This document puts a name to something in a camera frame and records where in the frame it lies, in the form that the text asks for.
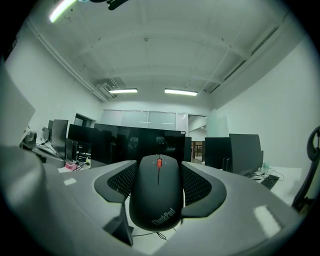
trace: white ceiling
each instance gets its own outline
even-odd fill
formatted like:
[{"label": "white ceiling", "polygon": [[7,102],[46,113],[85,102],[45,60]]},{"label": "white ceiling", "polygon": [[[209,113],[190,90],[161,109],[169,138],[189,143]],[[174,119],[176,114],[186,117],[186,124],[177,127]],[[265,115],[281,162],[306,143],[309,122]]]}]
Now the white ceiling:
[{"label": "white ceiling", "polygon": [[76,2],[55,23],[59,2],[40,1],[30,20],[94,86],[211,93],[286,10],[263,0],[129,0],[116,10]]}]

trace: red mouse button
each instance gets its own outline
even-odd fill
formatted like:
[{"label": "red mouse button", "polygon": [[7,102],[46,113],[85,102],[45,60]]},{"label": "red mouse button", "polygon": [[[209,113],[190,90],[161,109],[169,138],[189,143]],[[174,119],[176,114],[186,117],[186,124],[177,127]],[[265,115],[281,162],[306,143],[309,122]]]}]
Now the red mouse button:
[{"label": "red mouse button", "polygon": [[158,159],[158,160],[156,161],[156,166],[157,166],[157,167],[161,167],[161,166],[162,166],[162,159]]}]

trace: white desk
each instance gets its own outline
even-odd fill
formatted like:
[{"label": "white desk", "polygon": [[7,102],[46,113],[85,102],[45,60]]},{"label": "white desk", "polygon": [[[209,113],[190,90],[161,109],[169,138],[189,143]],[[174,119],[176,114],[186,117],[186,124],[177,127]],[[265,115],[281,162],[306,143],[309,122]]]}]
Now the white desk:
[{"label": "white desk", "polygon": [[[262,173],[263,172],[261,170],[256,172],[256,174]],[[268,175],[279,177],[279,180],[274,184],[270,191],[287,205],[291,206],[306,178],[305,175],[303,175],[302,168],[271,166],[268,171]]]}]

